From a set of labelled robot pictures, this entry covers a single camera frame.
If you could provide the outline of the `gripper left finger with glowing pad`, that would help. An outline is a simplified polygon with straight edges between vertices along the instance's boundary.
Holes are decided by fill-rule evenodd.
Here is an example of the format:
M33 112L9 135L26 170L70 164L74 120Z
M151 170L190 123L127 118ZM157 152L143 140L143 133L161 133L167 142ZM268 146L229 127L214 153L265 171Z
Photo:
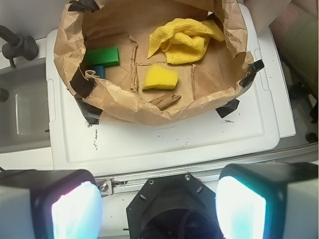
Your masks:
M102 217L88 170L0 171L2 239L96 239Z

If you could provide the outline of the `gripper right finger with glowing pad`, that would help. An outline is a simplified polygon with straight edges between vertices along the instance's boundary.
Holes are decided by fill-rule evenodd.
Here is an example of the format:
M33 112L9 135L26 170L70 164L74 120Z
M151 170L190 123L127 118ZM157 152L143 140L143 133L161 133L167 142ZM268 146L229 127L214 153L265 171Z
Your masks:
M227 239L317 239L319 166L228 164L216 188L216 213Z

